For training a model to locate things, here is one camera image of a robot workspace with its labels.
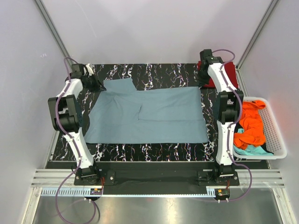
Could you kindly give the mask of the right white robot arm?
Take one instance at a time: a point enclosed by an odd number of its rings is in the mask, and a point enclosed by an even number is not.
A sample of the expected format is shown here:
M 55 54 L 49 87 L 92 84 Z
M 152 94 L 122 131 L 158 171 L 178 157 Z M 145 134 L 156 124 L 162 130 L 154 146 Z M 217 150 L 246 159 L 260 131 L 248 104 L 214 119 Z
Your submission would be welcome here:
M 241 118 L 244 94 L 230 81 L 225 71 L 227 62 L 224 62 L 220 56 L 214 56 L 213 53 L 216 52 L 217 50 L 204 49 L 199 53 L 199 86 L 204 86 L 212 80 L 217 91 L 213 106 L 218 127 L 218 149 L 207 182 L 226 187 L 238 186 L 239 178 L 235 171 L 233 144 L 235 126 Z

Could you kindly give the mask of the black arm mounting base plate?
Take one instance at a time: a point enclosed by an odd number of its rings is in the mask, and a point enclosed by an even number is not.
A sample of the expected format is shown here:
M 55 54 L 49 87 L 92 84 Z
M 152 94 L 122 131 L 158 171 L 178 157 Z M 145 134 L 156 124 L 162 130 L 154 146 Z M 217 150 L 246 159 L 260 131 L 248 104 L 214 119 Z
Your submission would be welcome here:
M 214 179 L 215 162 L 97 162 L 95 175 L 80 171 L 74 184 L 104 185 L 105 195 L 199 195 L 207 186 L 224 187 Z

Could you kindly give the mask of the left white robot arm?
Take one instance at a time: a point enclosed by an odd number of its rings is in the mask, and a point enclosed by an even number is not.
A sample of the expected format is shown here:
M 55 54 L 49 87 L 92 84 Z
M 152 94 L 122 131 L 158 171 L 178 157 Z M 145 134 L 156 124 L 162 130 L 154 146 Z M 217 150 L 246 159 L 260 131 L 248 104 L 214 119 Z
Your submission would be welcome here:
M 93 65 L 74 63 L 61 92 L 48 99 L 48 107 L 53 128 L 62 134 L 75 156 L 74 184 L 96 185 L 101 184 L 103 177 L 83 135 L 82 110 L 77 102 L 83 90 L 100 92 L 105 87 L 96 77 Z

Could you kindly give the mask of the light blue t-shirt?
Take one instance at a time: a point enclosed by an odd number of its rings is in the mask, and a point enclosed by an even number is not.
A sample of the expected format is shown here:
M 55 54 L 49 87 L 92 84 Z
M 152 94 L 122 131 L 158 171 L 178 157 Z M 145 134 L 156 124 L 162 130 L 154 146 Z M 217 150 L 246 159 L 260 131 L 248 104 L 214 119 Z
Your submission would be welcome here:
M 206 143 L 198 87 L 138 91 L 131 78 L 105 80 L 89 113 L 87 143 Z

